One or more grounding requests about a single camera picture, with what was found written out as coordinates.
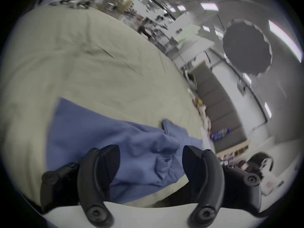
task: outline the ceiling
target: ceiling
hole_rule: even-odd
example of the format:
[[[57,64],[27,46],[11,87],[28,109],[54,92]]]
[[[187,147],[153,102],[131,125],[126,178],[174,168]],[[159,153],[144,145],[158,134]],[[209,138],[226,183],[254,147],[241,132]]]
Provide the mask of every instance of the ceiling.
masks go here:
[[[215,2],[219,11],[204,11],[200,2]],[[303,133],[302,102],[304,68],[290,49],[269,30],[268,20],[278,25],[300,47],[288,14],[276,0],[168,0],[177,9],[184,5],[188,12],[196,14],[193,24],[216,27],[224,31],[232,19],[245,19],[257,25],[272,47],[272,66],[259,77],[250,75],[253,92],[266,101],[273,117],[267,123],[269,134],[278,142],[299,138]],[[200,36],[215,42],[223,51],[222,41],[215,33],[200,31]]]

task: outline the beige blanket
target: beige blanket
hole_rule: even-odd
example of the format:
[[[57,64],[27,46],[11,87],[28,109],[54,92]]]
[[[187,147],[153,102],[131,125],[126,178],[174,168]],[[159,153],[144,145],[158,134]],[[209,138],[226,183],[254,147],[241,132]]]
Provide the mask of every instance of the beige blanket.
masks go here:
[[[95,9],[42,6],[27,13],[4,52],[0,82],[2,158],[17,189],[37,204],[59,97],[152,127],[167,118],[202,138],[202,122],[175,65],[136,31]],[[131,205],[151,205],[187,182],[184,176]]]

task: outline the bed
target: bed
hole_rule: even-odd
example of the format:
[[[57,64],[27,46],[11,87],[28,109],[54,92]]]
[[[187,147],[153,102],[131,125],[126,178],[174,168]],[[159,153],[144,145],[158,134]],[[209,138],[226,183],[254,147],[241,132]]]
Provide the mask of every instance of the bed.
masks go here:
[[[60,98],[151,127],[160,128],[166,118],[202,139],[200,116],[176,66],[99,10],[41,6],[20,18],[3,54],[0,84],[2,160],[15,187],[37,205]],[[187,182],[183,176],[128,205],[152,205]]]

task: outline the blue cloth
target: blue cloth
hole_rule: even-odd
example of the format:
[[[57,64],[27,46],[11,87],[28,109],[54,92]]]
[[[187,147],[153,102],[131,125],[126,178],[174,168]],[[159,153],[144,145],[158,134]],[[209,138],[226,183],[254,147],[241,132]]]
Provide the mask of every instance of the blue cloth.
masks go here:
[[[78,162],[93,147],[117,144],[120,167],[110,185],[111,201],[126,203],[153,194],[183,175],[185,145],[202,148],[185,129],[163,120],[163,129],[114,120],[60,99],[48,135],[47,169]]]

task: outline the ceiling light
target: ceiling light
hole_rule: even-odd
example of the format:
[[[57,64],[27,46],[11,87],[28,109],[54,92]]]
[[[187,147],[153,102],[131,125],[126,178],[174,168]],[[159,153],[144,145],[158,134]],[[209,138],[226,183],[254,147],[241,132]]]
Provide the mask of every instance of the ceiling light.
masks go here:
[[[177,8],[180,10],[180,11],[185,11],[186,8],[183,6],[183,5],[178,5]]]
[[[210,32],[210,29],[209,29],[208,27],[206,27],[206,26],[203,26],[203,29],[204,29],[205,31]]]
[[[251,84],[251,79],[249,78],[249,76],[246,73],[243,73],[243,78],[246,79],[246,81]]]
[[[264,104],[264,107],[265,107],[265,110],[266,110],[266,112],[267,112],[269,118],[271,118],[271,111],[270,111],[270,109],[269,109],[269,107],[268,107],[268,105],[267,105],[266,102],[265,102],[265,104]]]
[[[218,11],[218,8],[215,3],[201,3],[202,7],[204,10],[213,10],[213,11]]]
[[[215,33],[216,33],[216,35],[217,35],[218,37],[220,37],[221,39],[224,37],[224,35],[223,35],[222,32],[219,32],[219,31],[216,30]]]
[[[269,20],[270,31],[278,36],[293,52],[296,58],[301,62],[302,61],[302,52],[301,49],[298,48],[297,44],[276,24]]]

